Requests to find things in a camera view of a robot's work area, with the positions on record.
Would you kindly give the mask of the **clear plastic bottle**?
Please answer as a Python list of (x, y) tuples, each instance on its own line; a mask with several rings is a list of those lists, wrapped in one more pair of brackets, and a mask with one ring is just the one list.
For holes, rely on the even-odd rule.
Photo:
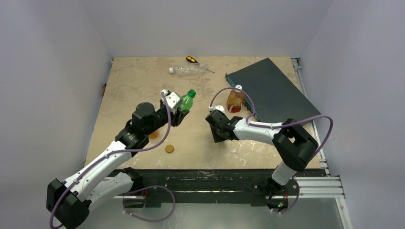
[(178, 64), (169, 68), (169, 73), (177, 75), (202, 74), (206, 71), (206, 66), (203, 63)]

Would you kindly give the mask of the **tea bottle with yellow-red label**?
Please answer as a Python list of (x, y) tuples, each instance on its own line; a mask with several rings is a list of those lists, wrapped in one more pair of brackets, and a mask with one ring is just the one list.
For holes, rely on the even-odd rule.
[(241, 111), (241, 108), (245, 101), (245, 94), (241, 90), (232, 89), (227, 99), (227, 110), (231, 113), (237, 113)]

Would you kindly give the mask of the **green plastic bottle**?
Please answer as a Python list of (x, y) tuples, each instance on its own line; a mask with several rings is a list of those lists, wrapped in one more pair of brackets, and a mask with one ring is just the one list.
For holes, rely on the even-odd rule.
[(193, 99), (196, 96), (196, 91), (193, 89), (190, 89), (187, 94), (183, 95), (182, 98), (182, 103), (180, 105), (180, 109), (183, 111), (189, 111), (192, 106), (193, 106)]

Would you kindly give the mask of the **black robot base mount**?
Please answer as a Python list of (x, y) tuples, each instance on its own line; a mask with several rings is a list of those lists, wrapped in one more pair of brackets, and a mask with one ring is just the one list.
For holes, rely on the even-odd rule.
[(125, 197), (128, 208), (159, 208), (163, 203), (184, 204), (248, 204), (252, 207), (286, 209), (293, 199), (305, 192), (316, 195), (315, 189), (304, 188), (299, 178), (325, 177), (321, 169), (299, 172), (284, 186), (270, 177), (272, 169), (116, 169), (108, 178), (128, 173), (135, 179), (132, 190), (146, 187)]

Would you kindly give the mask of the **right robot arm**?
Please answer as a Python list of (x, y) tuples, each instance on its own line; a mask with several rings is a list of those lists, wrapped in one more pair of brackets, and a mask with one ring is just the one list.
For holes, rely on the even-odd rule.
[(297, 172), (305, 170), (316, 155), (318, 142), (294, 119), (283, 123), (247, 122), (245, 118), (234, 116), (228, 119), (224, 112), (214, 109), (205, 120), (210, 126), (214, 142), (227, 140), (252, 140), (272, 145), (282, 161), (273, 171), (268, 188), (280, 194), (287, 188), (287, 182)]

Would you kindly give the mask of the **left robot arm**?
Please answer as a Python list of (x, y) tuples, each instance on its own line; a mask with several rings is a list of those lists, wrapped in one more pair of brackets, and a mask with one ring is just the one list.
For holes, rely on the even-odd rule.
[(161, 101), (160, 108), (155, 110), (149, 102), (140, 103), (104, 152), (65, 180), (50, 182), (46, 198), (46, 208), (51, 213), (50, 228), (57, 227), (53, 223), (57, 219), (61, 223), (58, 228), (75, 229), (91, 211), (115, 196), (144, 194), (148, 189), (159, 188), (158, 185), (145, 186), (144, 177), (131, 167), (122, 169), (114, 177), (110, 174), (137, 153), (157, 148), (158, 145), (146, 147), (149, 135), (165, 125), (179, 126), (190, 112), (180, 104), (173, 100)]

